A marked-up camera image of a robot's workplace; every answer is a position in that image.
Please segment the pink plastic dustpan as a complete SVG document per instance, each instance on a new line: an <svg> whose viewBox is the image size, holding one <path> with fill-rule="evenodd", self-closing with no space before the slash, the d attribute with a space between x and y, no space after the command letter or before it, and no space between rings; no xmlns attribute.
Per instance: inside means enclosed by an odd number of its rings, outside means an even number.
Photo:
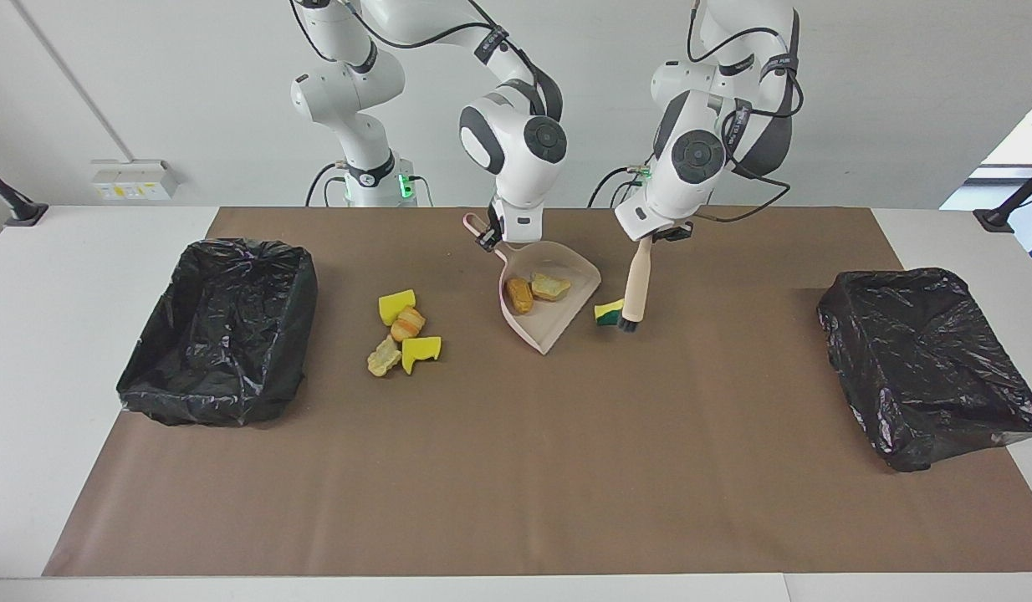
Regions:
<svg viewBox="0 0 1032 602"><path fill-rule="evenodd" d="M600 271L584 256L557 242L539 241L513 247L501 241L494 245L493 254L499 257L503 266L497 296L506 324L541 355L548 354L596 293ZM531 279L535 272L567 279L570 289L561 300L536 300L530 312L517 314L506 296L505 283L516 277Z"/></svg>

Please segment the beige rock chunk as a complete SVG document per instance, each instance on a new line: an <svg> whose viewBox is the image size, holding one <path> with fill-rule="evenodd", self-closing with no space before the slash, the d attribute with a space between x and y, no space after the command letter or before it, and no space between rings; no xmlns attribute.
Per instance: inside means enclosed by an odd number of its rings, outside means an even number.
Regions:
<svg viewBox="0 0 1032 602"><path fill-rule="evenodd" d="M366 359L368 372L375 377L386 377L394 366L401 363L401 344L387 335L385 339L374 350L370 351Z"/></svg>

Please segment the black bag-lined bin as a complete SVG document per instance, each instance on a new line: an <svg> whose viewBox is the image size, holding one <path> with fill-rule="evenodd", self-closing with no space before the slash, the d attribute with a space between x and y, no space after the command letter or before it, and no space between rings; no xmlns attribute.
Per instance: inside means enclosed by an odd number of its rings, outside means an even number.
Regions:
<svg viewBox="0 0 1032 602"><path fill-rule="evenodd" d="M956 273L841 272L817 315L856 422L896 472L1032 438L1032 388Z"/></svg>
<svg viewBox="0 0 1032 602"><path fill-rule="evenodd" d="M164 426L278 419L304 377L318 293L304 247L187 245L115 386L122 408Z"/></svg>

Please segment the brown table mat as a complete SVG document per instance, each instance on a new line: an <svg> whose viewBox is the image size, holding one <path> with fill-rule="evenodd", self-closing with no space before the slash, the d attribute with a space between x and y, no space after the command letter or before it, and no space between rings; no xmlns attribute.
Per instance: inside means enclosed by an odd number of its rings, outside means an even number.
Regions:
<svg viewBox="0 0 1032 602"><path fill-rule="evenodd" d="M261 427L119 415L44 574L1032 571L1009 451L894 472L827 361L823 291L899 266L871 211L704 222L655 247L638 331L585 309L547 355L462 217L219 210L212 237L313 256L298 394ZM378 298L406 289L440 358L375 377Z"/></svg>

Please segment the black clamp stand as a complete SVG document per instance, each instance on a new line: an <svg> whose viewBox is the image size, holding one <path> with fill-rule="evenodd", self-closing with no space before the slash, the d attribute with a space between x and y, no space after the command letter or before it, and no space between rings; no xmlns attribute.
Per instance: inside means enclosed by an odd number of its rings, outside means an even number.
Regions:
<svg viewBox="0 0 1032 602"><path fill-rule="evenodd" d="M14 186L9 186L0 178L0 198L10 210L10 217L5 221L8 227L32 227L38 224L49 211L47 203L31 201L20 193Z"/></svg>
<svg viewBox="0 0 1032 602"><path fill-rule="evenodd" d="M1009 219L1014 211L1032 203L1032 165L994 165L978 168L979 183L991 186L1018 184L1004 202L993 209L976 209L973 214L987 232L1013 233Z"/></svg>

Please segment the white wall outlet box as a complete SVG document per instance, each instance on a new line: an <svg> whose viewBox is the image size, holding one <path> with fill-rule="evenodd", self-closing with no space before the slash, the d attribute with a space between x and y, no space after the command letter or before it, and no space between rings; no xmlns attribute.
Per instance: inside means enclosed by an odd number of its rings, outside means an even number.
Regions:
<svg viewBox="0 0 1032 602"><path fill-rule="evenodd" d="M91 186L104 202L170 202L180 182L167 161L92 160Z"/></svg>

